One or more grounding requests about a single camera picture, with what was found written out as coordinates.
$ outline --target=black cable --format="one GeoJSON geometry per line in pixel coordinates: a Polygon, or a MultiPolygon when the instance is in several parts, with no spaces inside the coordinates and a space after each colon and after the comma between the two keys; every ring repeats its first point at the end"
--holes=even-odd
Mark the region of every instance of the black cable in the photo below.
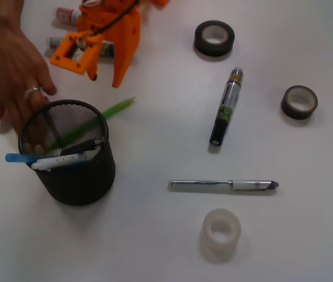
{"type": "Polygon", "coordinates": [[[126,10],[123,11],[123,13],[121,13],[119,16],[117,16],[113,21],[111,21],[110,23],[108,23],[107,25],[104,25],[103,27],[97,29],[97,31],[93,34],[93,36],[99,34],[99,33],[103,33],[104,31],[106,31],[107,29],[111,28],[112,26],[114,26],[119,20],[121,20],[125,15],[127,15],[128,13],[131,12],[131,10],[137,6],[139,4],[140,0],[134,0],[133,3],[129,6],[129,8],[127,8],[126,10]]]}

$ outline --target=black mesh cup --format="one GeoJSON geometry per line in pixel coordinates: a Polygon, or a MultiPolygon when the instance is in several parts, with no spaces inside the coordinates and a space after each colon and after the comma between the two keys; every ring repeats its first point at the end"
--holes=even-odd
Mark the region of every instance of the black mesh cup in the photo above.
{"type": "Polygon", "coordinates": [[[90,148],[98,153],[88,162],[34,170],[54,199],[83,206],[99,200],[113,184],[115,163],[108,138],[108,125],[97,109],[77,100],[60,100],[31,116],[19,135],[19,151],[55,157],[100,141],[90,148]]]}

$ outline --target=hand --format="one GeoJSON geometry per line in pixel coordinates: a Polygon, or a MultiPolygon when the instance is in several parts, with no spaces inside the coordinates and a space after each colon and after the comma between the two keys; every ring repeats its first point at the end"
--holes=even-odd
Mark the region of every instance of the hand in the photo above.
{"type": "Polygon", "coordinates": [[[49,74],[48,65],[37,48],[21,30],[0,30],[0,120],[5,109],[17,134],[28,118],[49,100],[40,91],[29,97],[25,92],[40,87],[49,95],[56,87],[49,74]]]}

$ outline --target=orange 3d printed part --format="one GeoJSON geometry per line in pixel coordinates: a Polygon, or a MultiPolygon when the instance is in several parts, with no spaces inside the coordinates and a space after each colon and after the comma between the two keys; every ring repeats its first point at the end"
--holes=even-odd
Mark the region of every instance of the orange 3d printed part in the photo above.
{"type": "MultiPolygon", "coordinates": [[[[165,6],[168,1],[152,2],[165,6]]],[[[76,73],[86,72],[91,80],[96,80],[102,41],[113,42],[115,57],[112,85],[119,87],[139,44],[141,15],[138,6],[139,0],[83,1],[79,7],[82,16],[77,20],[78,32],[67,34],[50,62],[76,73]],[[82,55],[74,56],[79,49],[82,55]]]]}

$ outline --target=white bottle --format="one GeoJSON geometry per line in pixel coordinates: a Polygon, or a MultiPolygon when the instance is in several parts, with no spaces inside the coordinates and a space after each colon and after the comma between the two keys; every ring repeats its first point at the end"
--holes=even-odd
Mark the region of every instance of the white bottle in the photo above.
{"type": "Polygon", "coordinates": [[[68,9],[68,8],[55,8],[53,11],[54,16],[61,23],[76,26],[78,18],[81,18],[82,12],[80,10],[68,9]]]}

